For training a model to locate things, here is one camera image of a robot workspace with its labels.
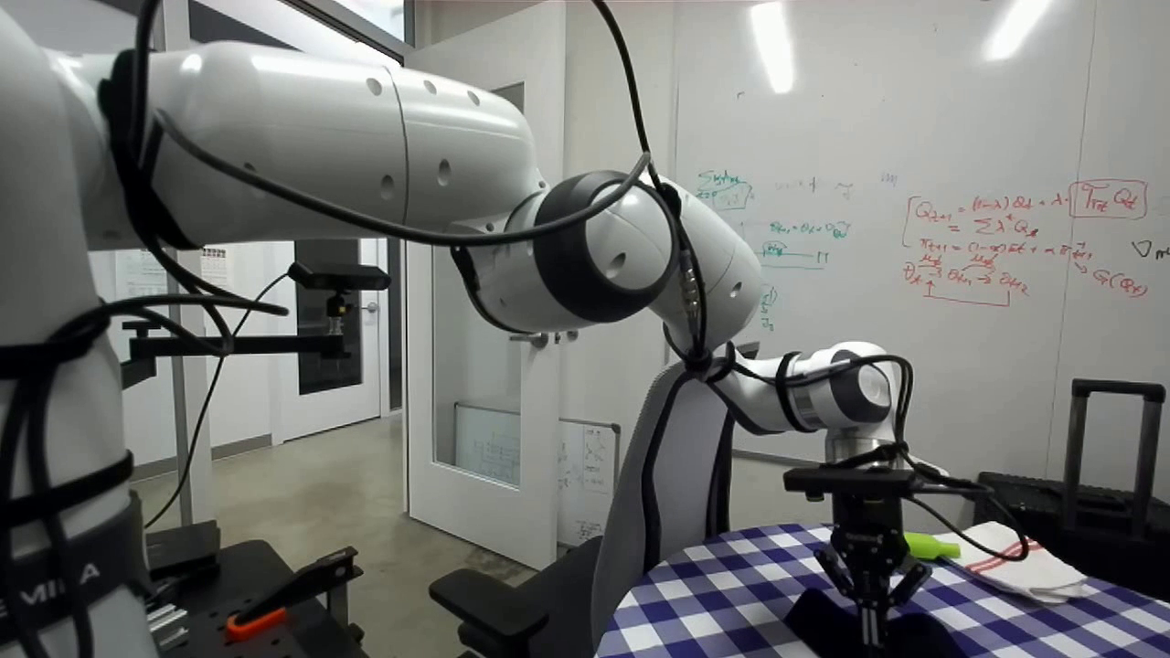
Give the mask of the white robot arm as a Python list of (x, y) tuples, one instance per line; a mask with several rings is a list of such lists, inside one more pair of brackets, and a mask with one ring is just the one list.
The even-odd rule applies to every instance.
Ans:
[(4, 658), (148, 658), (105, 241), (398, 234), (461, 241), (511, 329), (656, 311), (706, 362), (759, 258), (646, 169), (537, 184), (504, 97), (410, 71), (200, 44), (64, 58), (0, 15)]

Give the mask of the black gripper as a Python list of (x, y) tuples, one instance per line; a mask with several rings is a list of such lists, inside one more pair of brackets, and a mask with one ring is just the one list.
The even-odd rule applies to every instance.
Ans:
[[(910, 474), (891, 467), (847, 471), (845, 491), (833, 496), (833, 548), (819, 548), (817, 559), (823, 573), (845, 598), (860, 598), (856, 580), (885, 586), (891, 571), (907, 559), (904, 541), (904, 508), (900, 502), (910, 493)], [(932, 565), (915, 564), (904, 579), (885, 593), (885, 608), (907, 604), (925, 580)]]

